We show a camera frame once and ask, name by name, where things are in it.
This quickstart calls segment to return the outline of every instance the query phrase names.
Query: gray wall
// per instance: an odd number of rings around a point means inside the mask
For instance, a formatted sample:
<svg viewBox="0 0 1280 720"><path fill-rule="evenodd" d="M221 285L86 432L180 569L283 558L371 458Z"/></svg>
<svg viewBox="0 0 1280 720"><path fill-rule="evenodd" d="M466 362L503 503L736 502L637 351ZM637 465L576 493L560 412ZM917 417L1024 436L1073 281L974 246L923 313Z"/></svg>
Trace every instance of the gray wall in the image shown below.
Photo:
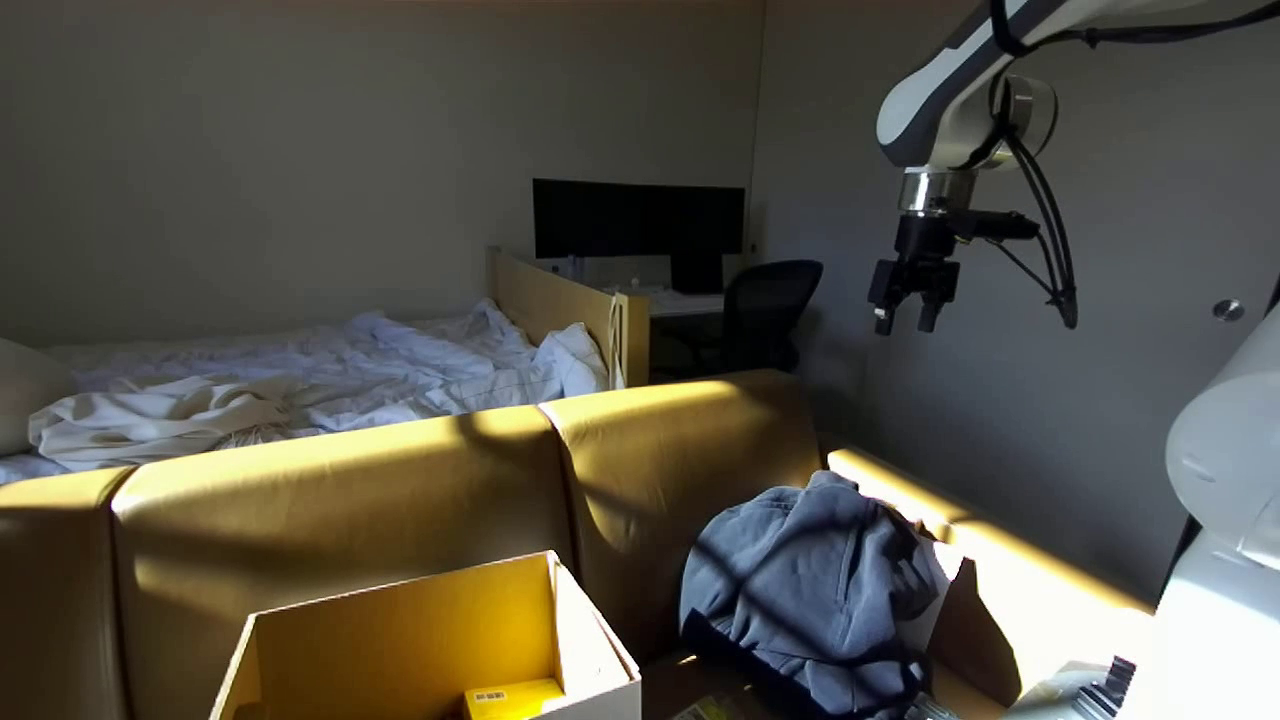
<svg viewBox="0 0 1280 720"><path fill-rule="evenodd" d="M1176 47L1055 47L1024 73L1060 102L1040 157L1076 240L1083 320L1044 307L993 247L959 254L959 302L922 337L871 337L870 278L892 254L897 167L882 97L968 13L913 0L769 4L756 203L764 258L826 258L806 377L834 442L968 498L1031 539L1155 595L1182 503L1165 432L1280 278L1280 25ZM1031 208L1018 174L979 203ZM1252 316L1212 320L1242 298Z"/></svg>
<svg viewBox="0 0 1280 720"><path fill-rule="evenodd" d="M449 313L530 182L743 184L764 0L0 0L0 337Z"/></svg>

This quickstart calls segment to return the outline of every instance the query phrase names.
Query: robotic arm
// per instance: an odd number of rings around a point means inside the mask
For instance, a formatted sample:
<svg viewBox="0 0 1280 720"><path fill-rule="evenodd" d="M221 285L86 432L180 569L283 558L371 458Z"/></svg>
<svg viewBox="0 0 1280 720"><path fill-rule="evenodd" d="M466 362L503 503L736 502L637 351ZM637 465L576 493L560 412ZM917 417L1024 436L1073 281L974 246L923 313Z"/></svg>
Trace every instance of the robotic arm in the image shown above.
<svg viewBox="0 0 1280 720"><path fill-rule="evenodd" d="M1176 13L1202 0L988 0L968 18L944 47L905 77L882 105L877 139L905 167L897 262L877 265L871 307L877 334L888 337L899 302L922 298L922 330L934 334L939 307L958 298L958 240L1040 240L1049 281L1031 278L1064 326L1076 330L1076 281L1064 219L1052 189L1027 153L1027 130L1044 105L1044 89L1006 77L1018 57L1055 41L1127 41L1165 43L1219 29L1280 18L1280 4L1218 21L1165 29L1087 29L1118 18ZM1021 164L1040 200L1044 231L1018 214L976 214L974 189L979 174Z"/></svg>

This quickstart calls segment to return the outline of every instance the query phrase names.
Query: pillow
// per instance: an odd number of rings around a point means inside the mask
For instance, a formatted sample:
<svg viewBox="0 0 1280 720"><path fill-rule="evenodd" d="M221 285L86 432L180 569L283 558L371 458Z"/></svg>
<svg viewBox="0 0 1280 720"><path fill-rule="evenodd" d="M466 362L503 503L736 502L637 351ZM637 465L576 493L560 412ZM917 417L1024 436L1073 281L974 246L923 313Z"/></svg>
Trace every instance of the pillow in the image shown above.
<svg viewBox="0 0 1280 720"><path fill-rule="evenodd" d="M53 355L0 341L0 454L26 454L28 417L67 393L78 382Z"/></svg>

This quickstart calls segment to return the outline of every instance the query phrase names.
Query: open cardboard box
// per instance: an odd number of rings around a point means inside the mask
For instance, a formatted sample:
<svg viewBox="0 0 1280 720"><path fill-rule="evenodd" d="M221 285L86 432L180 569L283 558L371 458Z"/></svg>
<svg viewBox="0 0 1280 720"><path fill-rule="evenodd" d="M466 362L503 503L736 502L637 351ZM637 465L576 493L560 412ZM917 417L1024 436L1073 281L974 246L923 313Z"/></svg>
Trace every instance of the open cardboard box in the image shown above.
<svg viewBox="0 0 1280 720"><path fill-rule="evenodd" d="M556 680L556 720L640 720L640 669L556 552L253 614L218 720L460 720L466 697Z"/></svg>

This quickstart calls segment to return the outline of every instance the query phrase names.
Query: computer monitor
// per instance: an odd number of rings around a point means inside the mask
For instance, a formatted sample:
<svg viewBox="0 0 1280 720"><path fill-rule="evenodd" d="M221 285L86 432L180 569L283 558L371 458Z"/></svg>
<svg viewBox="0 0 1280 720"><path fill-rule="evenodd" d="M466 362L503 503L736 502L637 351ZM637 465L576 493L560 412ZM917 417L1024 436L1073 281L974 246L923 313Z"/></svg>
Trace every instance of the computer monitor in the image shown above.
<svg viewBox="0 0 1280 720"><path fill-rule="evenodd" d="M531 240L538 258L670 258L673 289L722 292L743 203L743 189L531 182Z"/></svg>

